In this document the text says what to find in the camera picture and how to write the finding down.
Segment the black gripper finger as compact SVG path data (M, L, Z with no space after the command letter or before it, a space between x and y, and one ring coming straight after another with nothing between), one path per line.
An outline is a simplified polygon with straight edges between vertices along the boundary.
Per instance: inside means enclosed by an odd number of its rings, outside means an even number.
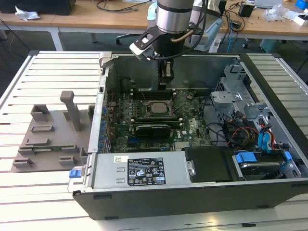
M173 71L174 60L161 60L158 61L158 89L164 90L173 78L174 78L174 71Z

